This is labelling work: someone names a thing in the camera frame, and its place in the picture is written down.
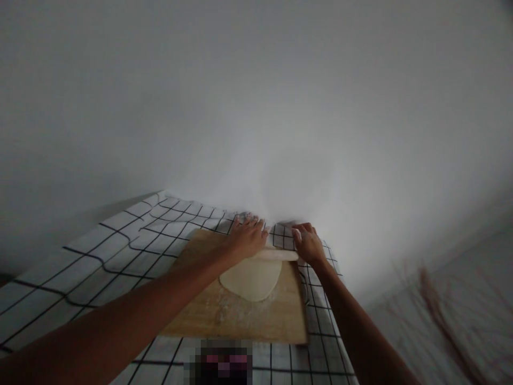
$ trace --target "pixelated area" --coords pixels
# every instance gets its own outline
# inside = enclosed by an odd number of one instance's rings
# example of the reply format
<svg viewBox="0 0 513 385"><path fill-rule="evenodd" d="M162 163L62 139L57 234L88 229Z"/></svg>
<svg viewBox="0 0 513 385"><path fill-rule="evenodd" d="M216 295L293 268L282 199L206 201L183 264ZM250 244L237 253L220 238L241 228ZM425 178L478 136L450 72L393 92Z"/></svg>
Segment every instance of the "pixelated area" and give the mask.
<svg viewBox="0 0 513 385"><path fill-rule="evenodd" d="M252 383L252 345L244 341L202 340L184 363L184 383Z"/></svg>

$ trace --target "flour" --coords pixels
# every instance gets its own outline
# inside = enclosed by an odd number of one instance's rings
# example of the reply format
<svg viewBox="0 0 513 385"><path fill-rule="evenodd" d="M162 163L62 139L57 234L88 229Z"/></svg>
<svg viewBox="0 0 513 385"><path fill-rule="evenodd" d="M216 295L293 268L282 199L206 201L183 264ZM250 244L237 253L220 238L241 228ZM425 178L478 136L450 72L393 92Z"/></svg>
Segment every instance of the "flour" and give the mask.
<svg viewBox="0 0 513 385"><path fill-rule="evenodd" d="M254 323L259 323L263 317L269 317L269 308L276 300L278 290L275 288L263 301L250 302L229 293L224 288L219 289L217 321L227 322L232 325L251 328Z"/></svg>

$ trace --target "white wall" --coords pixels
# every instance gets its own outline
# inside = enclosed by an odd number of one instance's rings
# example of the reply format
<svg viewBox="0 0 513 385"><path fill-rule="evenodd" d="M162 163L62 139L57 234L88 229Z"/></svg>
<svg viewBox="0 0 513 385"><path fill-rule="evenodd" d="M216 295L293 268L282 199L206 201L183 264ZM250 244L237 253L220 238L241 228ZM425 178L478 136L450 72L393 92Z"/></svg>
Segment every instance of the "white wall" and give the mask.
<svg viewBox="0 0 513 385"><path fill-rule="evenodd" d="M513 375L511 272L512 224L431 274L442 296L446 319L481 371L494 383L506 379L501 377L504 373L499 368ZM384 297L371 306L369 315L405 362L422 377L423 384L468 383L448 358L440 333L415 288ZM496 365L489 365L494 360Z"/></svg>
<svg viewBox="0 0 513 385"><path fill-rule="evenodd" d="M44 258L48 225L169 188L312 221L368 301L391 260L513 206L499 1L1 7L4 272Z"/></svg>

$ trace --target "finger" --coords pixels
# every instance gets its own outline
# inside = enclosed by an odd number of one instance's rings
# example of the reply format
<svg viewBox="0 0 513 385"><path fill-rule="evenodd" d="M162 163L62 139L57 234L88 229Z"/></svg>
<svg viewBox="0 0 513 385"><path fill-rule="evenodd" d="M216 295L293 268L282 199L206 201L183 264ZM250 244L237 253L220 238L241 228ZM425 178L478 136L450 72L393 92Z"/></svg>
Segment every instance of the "finger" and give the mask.
<svg viewBox="0 0 513 385"><path fill-rule="evenodd" d="M308 231L309 233L314 232L314 230L312 229L312 224L310 222L303 224L303 226L305 227L306 231Z"/></svg>
<svg viewBox="0 0 513 385"><path fill-rule="evenodd" d="M292 228L292 237L294 238L296 246L299 246L301 244L301 234L299 233L299 230L295 227Z"/></svg>
<svg viewBox="0 0 513 385"><path fill-rule="evenodd" d="M300 233L307 233L308 232L305 229L305 224L294 225L293 228L299 230Z"/></svg>
<svg viewBox="0 0 513 385"><path fill-rule="evenodd" d="M260 231L263 227L263 219L260 219L255 227L258 229L258 231Z"/></svg>
<svg viewBox="0 0 513 385"><path fill-rule="evenodd" d="M251 218L253 218L253 216L251 215L251 213L247 213L247 214L246 214L246 220L244 221L244 224L245 224L245 225L248 225L248 224L250 223Z"/></svg>
<svg viewBox="0 0 513 385"><path fill-rule="evenodd" d="M262 231L262 238L263 240L265 241L267 239L267 236L269 235L269 231L271 230L270 227L266 227L263 231Z"/></svg>

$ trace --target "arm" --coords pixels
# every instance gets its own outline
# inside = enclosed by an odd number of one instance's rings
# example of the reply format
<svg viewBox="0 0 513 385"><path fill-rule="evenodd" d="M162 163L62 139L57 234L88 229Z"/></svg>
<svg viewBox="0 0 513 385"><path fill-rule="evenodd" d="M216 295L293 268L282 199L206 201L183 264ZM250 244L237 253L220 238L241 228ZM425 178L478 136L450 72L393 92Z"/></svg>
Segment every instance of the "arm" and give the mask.
<svg viewBox="0 0 513 385"><path fill-rule="evenodd" d="M360 384L419 384L328 263L315 228L308 223L293 228L298 254L321 282Z"/></svg>
<svg viewBox="0 0 513 385"><path fill-rule="evenodd" d="M43 336L0 360L9 384L110 383L191 300L266 242L263 220L238 218L232 233L203 258Z"/></svg>

